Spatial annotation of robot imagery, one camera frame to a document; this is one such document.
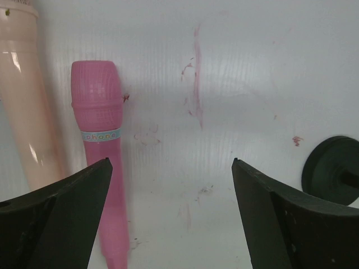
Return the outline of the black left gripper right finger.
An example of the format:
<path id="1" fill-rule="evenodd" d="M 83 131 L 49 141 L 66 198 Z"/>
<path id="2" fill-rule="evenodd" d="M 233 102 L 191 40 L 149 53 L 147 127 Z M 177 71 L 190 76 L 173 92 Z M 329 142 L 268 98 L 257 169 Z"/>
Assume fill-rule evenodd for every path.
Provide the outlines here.
<path id="1" fill-rule="evenodd" d="M 234 159 L 253 268 L 358 268 L 358 209 L 311 196 Z"/>

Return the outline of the black round-base clamp stand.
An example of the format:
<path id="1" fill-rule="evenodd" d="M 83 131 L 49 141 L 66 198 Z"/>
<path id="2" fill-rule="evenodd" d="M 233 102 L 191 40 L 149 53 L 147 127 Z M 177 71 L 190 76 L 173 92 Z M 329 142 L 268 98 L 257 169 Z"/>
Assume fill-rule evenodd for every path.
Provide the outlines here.
<path id="1" fill-rule="evenodd" d="M 358 141 L 334 136 L 319 143 L 303 166 L 301 185 L 322 200 L 352 204 L 358 199 Z"/>

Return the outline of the pink toy microphone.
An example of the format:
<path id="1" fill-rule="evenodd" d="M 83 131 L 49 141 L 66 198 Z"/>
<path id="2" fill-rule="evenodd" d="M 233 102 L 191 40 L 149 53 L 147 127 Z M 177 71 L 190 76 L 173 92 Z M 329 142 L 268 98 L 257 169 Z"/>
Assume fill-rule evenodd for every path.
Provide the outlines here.
<path id="1" fill-rule="evenodd" d="M 111 61 L 76 61 L 71 66 L 72 107 L 88 165 L 108 158 L 113 171 L 99 239 L 108 268 L 127 268 L 130 249 L 121 157 L 122 91 Z"/>

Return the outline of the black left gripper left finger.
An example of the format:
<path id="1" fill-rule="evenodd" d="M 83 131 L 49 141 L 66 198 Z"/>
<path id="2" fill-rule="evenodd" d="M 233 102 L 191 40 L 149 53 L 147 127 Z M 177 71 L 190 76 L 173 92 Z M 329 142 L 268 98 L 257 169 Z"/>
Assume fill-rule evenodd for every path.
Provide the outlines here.
<path id="1" fill-rule="evenodd" d="M 108 158 L 1 202 L 1 268 L 87 268 L 108 193 Z"/>

